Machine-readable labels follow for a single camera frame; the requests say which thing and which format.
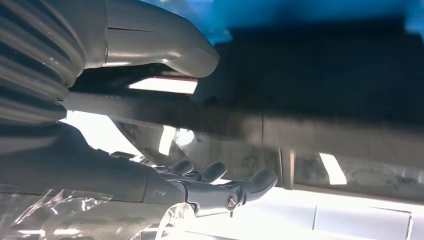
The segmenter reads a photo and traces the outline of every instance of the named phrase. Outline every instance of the clear plastic wrap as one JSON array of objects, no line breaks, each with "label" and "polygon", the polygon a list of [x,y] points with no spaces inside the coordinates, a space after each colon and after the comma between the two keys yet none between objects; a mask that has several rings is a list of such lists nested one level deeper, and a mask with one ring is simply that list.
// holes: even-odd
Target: clear plastic wrap
[{"label": "clear plastic wrap", "polygon": [[150,225],[129,240],[179,240],[193,219],[192,206],[186,202],[177,203],[168,208],[159,224]]},{"label": "clear plastic wrap", "polygon": [[176,239],[195,218],[193,208],[185,202],[168,208],[110,201],[112,198],[53,189],[42,195],[25,194],[17,187],[0,184],[0,240]]},{"label": "clear plastic wrap", "polygon": [[3,240],[89,239],[79,229],[64,227],[63,219],[112,199],[107,194],[73,190],[50,189],[42,196],[16,194],[17,188],[7,185],[0,185],[0,190],[0,239]]}]

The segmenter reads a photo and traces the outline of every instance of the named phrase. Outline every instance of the bright light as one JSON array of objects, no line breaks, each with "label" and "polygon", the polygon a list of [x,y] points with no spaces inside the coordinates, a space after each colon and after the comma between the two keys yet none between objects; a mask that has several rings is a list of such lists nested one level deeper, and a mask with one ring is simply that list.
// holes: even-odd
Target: bright light
[{"label": "bright light", "polygon": [[178,146],[184,146],[193,141],[195,138],[195,134],[192,130],[187,130],[184,128],[179,129],[179,134],[177,138],[175,139],[175,142],[178,144]]},{"label": "bright light", "polygon": [[105,67],[117,67],[117,66],[125,66],[130,64],[129,62],[106,62],[104,64]]},{"label": "bright light", "polygon": [[331,154],[319,153],[322,163],[324,164],[325,170],[327,170],[328,177],[331,185],[346,185],[348,181],[346,176],[340,168],[336,157]]},{"label": "bright light", "polygon": [[46,231],[41,229],[40,230],[19,230],[18,232],[25,235],[40,235],[41,237],[46,236]]},{"label": "bright light", "polygon": [[56,229],[54,230],[54,235],[75,235],[79,234],[81,231],[75,228],[69,228],[69,229]]},{"label": "bright light", "polygon": [[175,137],[175,132],[175,127],[163,125],[162,137],[159,143],[159,153],[166,156],[170,154],[171,143]]},{"label": "bright light", "polygon": [[195,80],[176,80],[153,77],[133,83],[129,85],[129,88],[180,94],[193,94],[197,85],[198,82]]}]

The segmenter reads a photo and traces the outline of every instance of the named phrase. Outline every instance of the robotic hand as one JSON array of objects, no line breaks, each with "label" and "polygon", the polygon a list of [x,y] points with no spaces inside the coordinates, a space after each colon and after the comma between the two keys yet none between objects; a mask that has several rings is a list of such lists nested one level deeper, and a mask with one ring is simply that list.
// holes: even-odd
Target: robotic hand
[{"label": "robotic hand", "polygon": [[214,185],[226,172],[222,162],[215,162],[204,171],[193,171],[188,160],[171,167],[155,168],[167,181],[185,193],[185,200],[195,209],[197,216],[225,213],[262,197],[277,183],[277,176],[269,169],[262,169],[250,178]]}]

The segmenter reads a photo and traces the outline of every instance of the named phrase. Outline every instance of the screw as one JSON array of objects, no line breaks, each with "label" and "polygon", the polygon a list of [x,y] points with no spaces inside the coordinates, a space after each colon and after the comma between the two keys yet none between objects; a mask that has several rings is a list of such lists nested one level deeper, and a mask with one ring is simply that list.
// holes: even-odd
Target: screw
[{"label": "screw", "polygon": [[234,194],[231,194],[228,197],[228,201],[227,201],[227,209],[232,211],[237,207],[237,196]]}]

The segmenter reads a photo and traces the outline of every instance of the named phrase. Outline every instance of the ribbed bellows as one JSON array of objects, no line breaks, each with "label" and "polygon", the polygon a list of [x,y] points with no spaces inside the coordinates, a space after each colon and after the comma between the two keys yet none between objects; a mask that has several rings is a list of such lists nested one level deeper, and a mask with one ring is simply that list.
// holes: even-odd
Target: ribbed bellows
[{"label": "ribbed bellows", "polygon": [[0,120],[49,124],[84,70],[78,36],[43,0],[0,0]]}]

